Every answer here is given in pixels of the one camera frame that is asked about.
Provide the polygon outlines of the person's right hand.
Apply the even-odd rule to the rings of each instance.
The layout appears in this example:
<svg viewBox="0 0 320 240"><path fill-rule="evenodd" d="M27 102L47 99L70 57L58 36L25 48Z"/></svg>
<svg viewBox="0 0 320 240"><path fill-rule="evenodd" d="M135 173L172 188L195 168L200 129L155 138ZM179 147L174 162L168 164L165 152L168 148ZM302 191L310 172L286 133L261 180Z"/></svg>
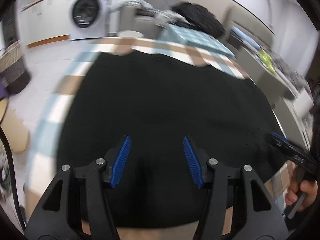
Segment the person's right hand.
<svg viewBox="0 0 320 240"><path fill-rule="evenodd" d="M291 206L298 200L297 192L300 190L306 193L306 197L304 202L297 209L298 212L304 211L306 208L310 207L316 199L318 184L317 181L308 181L304 180L301 183L297 182L297 170L298 167L294 169L294 172L291 176L290 185L287 189L287 193L285 195L285 204L287 206Z"/></svg>

